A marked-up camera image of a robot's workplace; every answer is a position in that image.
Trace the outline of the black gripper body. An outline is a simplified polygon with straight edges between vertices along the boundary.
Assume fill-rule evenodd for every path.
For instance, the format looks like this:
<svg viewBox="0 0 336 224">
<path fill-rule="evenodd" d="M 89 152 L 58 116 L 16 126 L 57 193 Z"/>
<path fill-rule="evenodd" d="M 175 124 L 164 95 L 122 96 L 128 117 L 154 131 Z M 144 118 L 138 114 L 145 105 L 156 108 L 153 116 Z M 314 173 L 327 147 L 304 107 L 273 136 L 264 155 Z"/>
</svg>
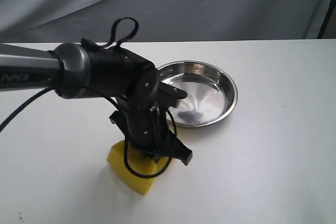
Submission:
<svg viewBox="0 0 336 224">
<path fill-rule="evenodd" d="M 115 111 L 110 120 L 116 124 L 130 146 L 144 156 L 158 162 L 161 157 L 172 157 L 188 165 L 192 151 L 170 129 L 166 119 L 167 108 L 152 104 L 140 110 L 125 98 L 117 98 L 120 111 Z"/>
</svg>

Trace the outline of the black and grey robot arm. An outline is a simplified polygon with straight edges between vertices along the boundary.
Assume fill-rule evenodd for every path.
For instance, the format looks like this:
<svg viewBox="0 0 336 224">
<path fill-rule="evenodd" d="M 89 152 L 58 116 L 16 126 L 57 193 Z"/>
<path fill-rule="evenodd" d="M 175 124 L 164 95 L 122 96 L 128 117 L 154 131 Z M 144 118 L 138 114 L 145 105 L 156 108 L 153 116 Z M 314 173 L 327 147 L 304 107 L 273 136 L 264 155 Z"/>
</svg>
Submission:
<svg viewBox="0 0 336 224">
<path fill-rule="evenodd" d="M 115 98 L 112 123 L 142 154 L 179 159 L 192 151 L 169 129 L 166 114 L 185 91 L 159 79 L 155 65 L 124 48 L 91 49 L 63 43 L 54 50 L 1 44 L 1 90 L 51 88 L 64 99 Z"/>
</svg>

